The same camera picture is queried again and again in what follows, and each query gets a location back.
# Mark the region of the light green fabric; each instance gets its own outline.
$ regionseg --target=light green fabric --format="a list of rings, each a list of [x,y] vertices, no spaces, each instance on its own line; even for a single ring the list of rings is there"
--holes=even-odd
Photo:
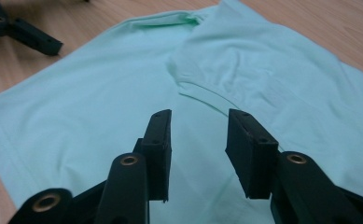
[[[224,151],[229,108],[363,195],[363,73],[232,0],[125,21],[0,93],[0,178],[18,207],[79,194],[172,109],[170,201],[151,203],[151,223],[272,223]]]
[[[363,195],[360,71],[234,1],[177,48],[169,67],[181,93],[223,113],[248,111],[282,150],[309,155],[337,185]]]

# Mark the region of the wood grain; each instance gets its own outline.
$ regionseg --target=wood grain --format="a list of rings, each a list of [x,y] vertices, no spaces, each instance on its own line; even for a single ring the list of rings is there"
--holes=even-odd
[[[288,26],[363,71],[363,0],[243,0],[269,21]],[[166,10],[197,9],[216,0],[1,0],[11,18],[21,17],[61,40],[59,56],[49,57],[0,37],[0,92],[131,17]],[[0,181],[0,223],[15,212]]]

